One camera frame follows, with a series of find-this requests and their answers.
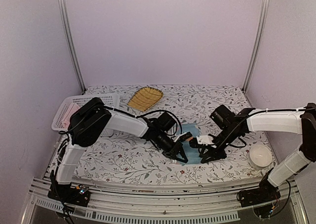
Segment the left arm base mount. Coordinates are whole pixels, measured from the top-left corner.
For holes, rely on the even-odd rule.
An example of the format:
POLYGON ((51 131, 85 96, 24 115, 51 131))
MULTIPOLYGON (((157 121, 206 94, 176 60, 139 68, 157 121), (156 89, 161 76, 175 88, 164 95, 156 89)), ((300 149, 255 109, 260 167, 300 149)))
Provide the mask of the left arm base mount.
POLYGON ((62 204, 73 204, 81 207, 87 207, 91 192, 89 187, 79 184, 72 187, 72 184, 52 183, 47 197, 60 201, 62 204))

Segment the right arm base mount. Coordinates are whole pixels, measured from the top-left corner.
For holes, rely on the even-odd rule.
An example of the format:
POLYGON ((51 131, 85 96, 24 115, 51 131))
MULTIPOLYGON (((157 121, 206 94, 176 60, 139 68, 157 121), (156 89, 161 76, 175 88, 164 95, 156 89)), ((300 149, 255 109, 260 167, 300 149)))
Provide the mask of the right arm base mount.
POLYGON ((241 190, 237 194, 237 200, 242 207, 253 206, 270 201, 277 201, 281 198, 278 187, 274 187, 265 177, 259 182, 259 186, 254 189, 241 190))

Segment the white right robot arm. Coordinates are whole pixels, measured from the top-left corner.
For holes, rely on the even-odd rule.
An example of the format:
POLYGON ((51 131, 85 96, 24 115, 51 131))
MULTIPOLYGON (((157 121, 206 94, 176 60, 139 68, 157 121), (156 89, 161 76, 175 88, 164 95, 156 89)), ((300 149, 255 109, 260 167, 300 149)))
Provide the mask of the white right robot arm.
POLYGON ((202 163, 226 158, 225 148, 237 138, 251 132, 265 132, 272 145, 289 145, 293 148, 261 180, 260 188, 255 192, 255 198, 259 202, 266 202, 274 195, 274 188, 316 161, 315 103, 292 109, 244 108, 239 113, 220 105, 211 113, 210 118, 221 132, 218 135, 209 135, 208 142, 198 142, 202 145, 202 163))

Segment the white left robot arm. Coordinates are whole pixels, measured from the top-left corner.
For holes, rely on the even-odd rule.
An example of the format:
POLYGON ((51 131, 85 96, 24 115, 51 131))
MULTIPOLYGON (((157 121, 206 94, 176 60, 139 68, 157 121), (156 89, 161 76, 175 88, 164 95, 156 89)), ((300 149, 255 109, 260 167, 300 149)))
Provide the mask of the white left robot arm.
POLYGON ((179 119, 170 111, 160 110, 157 118, 148 118, 148 113, 132 115, 125 111, 106 106, 103 101, 94 97, 71 117, 68 128, 59 131, 66 136, 61 160, 55 171, 57 184, 54 193, 62 201, 70 201, 73 190, 68 187, 72 176, 83 155, 84 150, 95 144, 104 129, 128 133, 151 142, 162 151, 166 158, 187 163, 188 158, 183 148, 183 142, 192 137, 190 132, 179 135, 169 135, 167 132, 174 125, 181 125, 179 119))

